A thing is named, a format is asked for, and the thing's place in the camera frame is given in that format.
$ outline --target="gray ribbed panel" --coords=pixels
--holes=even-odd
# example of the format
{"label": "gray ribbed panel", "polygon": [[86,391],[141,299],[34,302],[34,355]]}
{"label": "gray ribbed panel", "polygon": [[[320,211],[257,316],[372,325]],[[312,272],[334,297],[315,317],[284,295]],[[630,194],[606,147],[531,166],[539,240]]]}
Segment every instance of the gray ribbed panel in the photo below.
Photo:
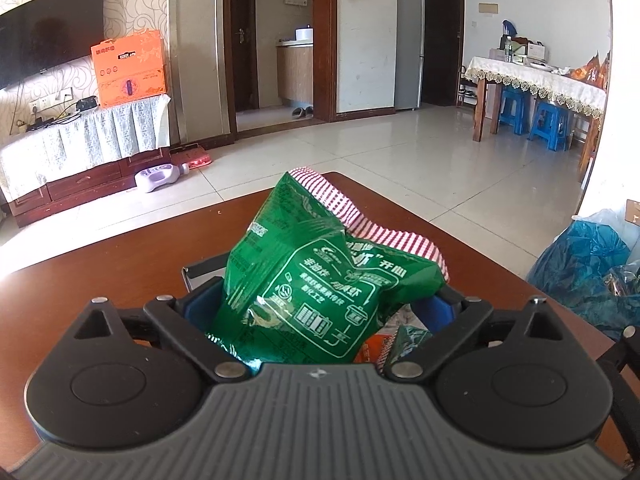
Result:
{"label": "gray ribbed panel", "polygon": [[370,365],[265,365],[215,387],[187,424],[149,446],[82,452],[44,444],[24,480],[618,480],[593,446],[554,455],[486,447],[450,427],[418,386]]}

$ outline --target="tile floor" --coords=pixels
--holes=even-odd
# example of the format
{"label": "tile floor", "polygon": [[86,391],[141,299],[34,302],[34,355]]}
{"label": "tile floor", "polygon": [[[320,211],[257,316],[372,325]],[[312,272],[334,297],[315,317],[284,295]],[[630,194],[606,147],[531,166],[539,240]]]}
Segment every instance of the tile floor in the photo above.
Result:
{"label": "tile floor", "polygon": [[267,108],[259,108],[258,110],[244,110],[236,113],[236,123],[238,131],[253,130],[263,126],[271,126],[272,124],[284,124],[295,121],[291,117],[293,107],[287,106],[269,106]]}
{"label": "tile floor", "polygon": [[568,225],[578,151],[550,152],[505,127],[473,142],[467,110],[429,107],[319,124],[212,150],[213,163],[150,194],[136,189],[18,230],[0,226],[0,276],[139,227],[272,187],[297,166],[339,171],[519,276]]}

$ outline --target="orange gift box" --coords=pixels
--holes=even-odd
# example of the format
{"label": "orange gift box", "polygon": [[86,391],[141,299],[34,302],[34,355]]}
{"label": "orange gift box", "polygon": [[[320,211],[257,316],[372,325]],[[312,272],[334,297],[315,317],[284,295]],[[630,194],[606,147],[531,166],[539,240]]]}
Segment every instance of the orange gift box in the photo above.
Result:
{"label": "orange gift box", "polygon": [[159,30],[105,40],[91,54],[101,107],[166,93]]}

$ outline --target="black television screen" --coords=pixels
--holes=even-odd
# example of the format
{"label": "black television screen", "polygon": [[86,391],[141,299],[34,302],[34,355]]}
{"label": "black television screen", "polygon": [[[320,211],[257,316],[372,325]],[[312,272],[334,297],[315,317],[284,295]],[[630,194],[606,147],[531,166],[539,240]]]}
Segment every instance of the black television screen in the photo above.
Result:
{"label": "black television screen", "polygon": [[102,0],[31,0],[0,14],[0,88],[91,54]]}

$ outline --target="table leg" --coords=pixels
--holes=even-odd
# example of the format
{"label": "table leg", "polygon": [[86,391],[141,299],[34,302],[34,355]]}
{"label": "table leg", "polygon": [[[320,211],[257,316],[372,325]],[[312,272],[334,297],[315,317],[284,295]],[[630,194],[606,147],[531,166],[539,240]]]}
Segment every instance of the table leg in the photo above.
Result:
{"label": "table leg", "polygon": [[587,138],[584,141],[584,146],[582,147],[582,154],[580,155],[580,165],[578,166],[578,179],[580,182],[584,180],[584,176],[587,173],[587,168],[589,167],[589,159],[591,158],[591,153],[596,147],[596,143],[598,142],[598,133],[600,131],[600,120],[591,118],[591,122],[589,124],[589,131],[587,132]]}
{"label": "table leg", "polygon": [[495,84],[495,98],[494,98],[494,110],[491,114],[491,129],[492,134],[498,133],[498,124],[500,124],[500,110],[502,108],[502,84]]}
{"label": "table leg", "polygon": [[482,140],[482,122],[484,121],[484,108],[486,107],[486,79],[478,80],[478,102],[474,114],[474,140]]}

